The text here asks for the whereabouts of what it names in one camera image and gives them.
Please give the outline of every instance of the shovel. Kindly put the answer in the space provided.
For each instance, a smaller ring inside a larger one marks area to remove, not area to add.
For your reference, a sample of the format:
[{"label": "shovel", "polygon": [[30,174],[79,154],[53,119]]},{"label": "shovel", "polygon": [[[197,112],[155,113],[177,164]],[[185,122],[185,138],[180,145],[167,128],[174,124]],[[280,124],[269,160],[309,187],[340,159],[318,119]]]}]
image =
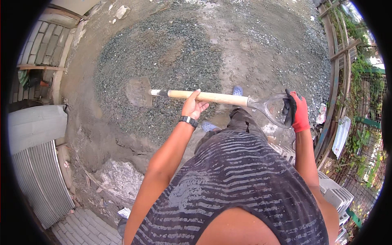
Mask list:
[{"label": "shovel", "polygon": [[[187,99],[193,93],[193,91],[150,89],[150,81],[148,77],[132,78],[127,83],[125,91],[129,101],[139,107],[151,107],[151,95]],[[278,100],[281,101],[282,99],[288,99],[286,93],[276,93],[268,98],[262,99],[207,92],[201,92],[196,97],[196,100],[199,101],[238,105],[242,107],[257,109],[261,111],[276,126],[279,126],[284,129],[289,129],[291,127],[292,120],[287,120],[286,124],[276,120],[276,118],[271,115],[267,107],[270,102]]]}]

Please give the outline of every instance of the foot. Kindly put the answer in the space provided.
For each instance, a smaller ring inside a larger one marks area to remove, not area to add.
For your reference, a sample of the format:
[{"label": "foot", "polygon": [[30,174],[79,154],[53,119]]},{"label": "foot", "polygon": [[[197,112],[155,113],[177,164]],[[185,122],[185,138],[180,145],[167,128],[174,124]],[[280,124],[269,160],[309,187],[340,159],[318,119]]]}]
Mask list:
[{"label": "foot", "polygon": [[221,130],[221,128],[207,121],[201,122],[201,128],[204,130],[204,132]]},{"label": "foot", "polygon": [[242,87],[238,85],[234,86],[232,95],[242,96],[243,95]]}]

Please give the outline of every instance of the black sleeveless shirt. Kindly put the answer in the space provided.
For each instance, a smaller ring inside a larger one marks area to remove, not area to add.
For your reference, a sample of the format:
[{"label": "black sleeveless shirt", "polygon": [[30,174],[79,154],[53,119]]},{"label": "black sleeveless shirt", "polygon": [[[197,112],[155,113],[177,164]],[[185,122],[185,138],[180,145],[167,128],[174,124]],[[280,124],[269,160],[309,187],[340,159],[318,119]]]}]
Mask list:
[{"label": "black sleeveless shirt", "polygon": [[328,244],[321,212],[295,168],[257,136],[231,130],[212,136],[178,171],[132,244],[195,244],[233,207],[258,217],[281,244]]}]

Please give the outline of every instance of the wristwatch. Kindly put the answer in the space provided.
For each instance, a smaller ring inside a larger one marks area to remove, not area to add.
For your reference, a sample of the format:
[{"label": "wristwatch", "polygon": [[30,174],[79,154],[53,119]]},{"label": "wristwatch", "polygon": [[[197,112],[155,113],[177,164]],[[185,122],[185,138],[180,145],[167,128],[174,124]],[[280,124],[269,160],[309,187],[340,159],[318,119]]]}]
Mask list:
[{"label": "wristwatch", "polygon": [[199,123],[195,119],[191,118],[190,116],[181,116],[180,122],[187,122],[191,124],[195,129],[197,128],[197,125],[199,125]]}]

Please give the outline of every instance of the right hand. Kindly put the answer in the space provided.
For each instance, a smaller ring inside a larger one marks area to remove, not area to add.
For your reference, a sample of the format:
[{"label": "right hand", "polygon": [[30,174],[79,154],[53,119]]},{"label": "right hand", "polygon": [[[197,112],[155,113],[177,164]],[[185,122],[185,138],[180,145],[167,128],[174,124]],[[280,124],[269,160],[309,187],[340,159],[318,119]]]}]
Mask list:
[{"label": "right hand", "polygon": [[288,99],[283,99],[285,106],[282,113],[286,115],[285,124],[292,124],[294,132],[309,129],[308,106],[306,100],[297,92],[286,89]]}]

